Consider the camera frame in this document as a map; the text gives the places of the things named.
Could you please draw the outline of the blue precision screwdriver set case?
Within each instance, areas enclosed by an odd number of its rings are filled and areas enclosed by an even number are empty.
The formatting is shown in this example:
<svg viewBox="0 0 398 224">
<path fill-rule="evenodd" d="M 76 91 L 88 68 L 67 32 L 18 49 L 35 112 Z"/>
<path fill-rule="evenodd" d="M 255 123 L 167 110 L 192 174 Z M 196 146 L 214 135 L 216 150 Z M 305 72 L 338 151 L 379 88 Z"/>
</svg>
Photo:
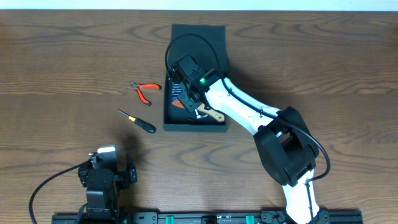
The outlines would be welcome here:
<svg viewBox="0 0 398 224">
<path fill-rule="evenodd" d="M 172 100 L 178 100 L 179 94 L 181 94 L 182 88 L 178 83 L 173 83 L 172 84 L 172 91 L 171 91 L 171 99 Z"/>
</svg>

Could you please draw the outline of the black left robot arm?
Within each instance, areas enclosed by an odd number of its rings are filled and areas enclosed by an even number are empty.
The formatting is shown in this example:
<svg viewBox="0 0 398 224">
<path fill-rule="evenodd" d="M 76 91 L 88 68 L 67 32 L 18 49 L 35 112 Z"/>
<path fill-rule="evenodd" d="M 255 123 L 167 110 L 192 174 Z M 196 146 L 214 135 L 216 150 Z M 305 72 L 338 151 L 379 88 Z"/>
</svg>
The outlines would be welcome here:
<svg viewBox="0 0 398 224">
<path fill-rule="evenodd" d="M 126 168 L 118 169 L 115 152 L 93 152 L 90 157 L 89 163 L 78 169 L 87 202 L 75 223 L 132 223 L 128 209 L 120 206 L 120 196 L 137 182 L 135 161 L 127 157 Z"/>
</svg>

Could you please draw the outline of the orange scraper wooden handle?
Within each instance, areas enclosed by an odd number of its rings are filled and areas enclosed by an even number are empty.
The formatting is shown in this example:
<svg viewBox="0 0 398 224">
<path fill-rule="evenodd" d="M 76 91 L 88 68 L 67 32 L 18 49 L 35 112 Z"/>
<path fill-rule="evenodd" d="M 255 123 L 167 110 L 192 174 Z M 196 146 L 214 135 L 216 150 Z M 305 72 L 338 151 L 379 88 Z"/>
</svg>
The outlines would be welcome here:
<svg viewBox="0 0 398 224">
<path fill-rule="evenodd" d="M 207 109 L 204 104 L 201 104 L 197 109 L 202 113 L 208 114 L 208 116 L 215 119 L 218 123 L 224 122 L 224 115 L 222 113 L 217 112 L 213 109 Z"/>
</svg>

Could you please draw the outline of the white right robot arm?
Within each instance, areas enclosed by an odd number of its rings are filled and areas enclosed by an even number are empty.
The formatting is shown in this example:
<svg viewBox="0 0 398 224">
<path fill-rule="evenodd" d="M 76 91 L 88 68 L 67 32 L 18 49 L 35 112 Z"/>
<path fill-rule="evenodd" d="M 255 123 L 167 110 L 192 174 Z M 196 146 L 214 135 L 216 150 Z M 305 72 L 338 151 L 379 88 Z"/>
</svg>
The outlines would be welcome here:
<svg viewBox="0 0 398 224">
<path fill-rule="evenodd" d="M 311 179 L 319 150 L 300 113 L 257 101 L 221 70 L 204 70 L 188 54 L 166 70 L 180 85 L 178 100 L 189 112 L 203 105 L 229 116 L 252 134 L 261 164 L 283 188 L 287 215 L 295 223 L 314 223 L 319 206 Z"/>
</svg>

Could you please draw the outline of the black handled claw hammer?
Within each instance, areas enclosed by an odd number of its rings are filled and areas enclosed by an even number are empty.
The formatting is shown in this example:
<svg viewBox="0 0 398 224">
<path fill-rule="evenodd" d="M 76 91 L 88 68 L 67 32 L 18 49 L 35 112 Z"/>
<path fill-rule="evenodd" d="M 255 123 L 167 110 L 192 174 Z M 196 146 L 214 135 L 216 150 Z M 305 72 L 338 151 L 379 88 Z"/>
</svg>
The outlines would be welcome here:
<svg viewBox="0 0 398 224">
<path fill-rule="evenodd" d="M 208 114 L 200 112 L 198 109 L 195 110 L 195 117 L 188 118 L 189 121 L 197 121 L 200 119 L 205 119 L 208 117 Z"/>
</svg>

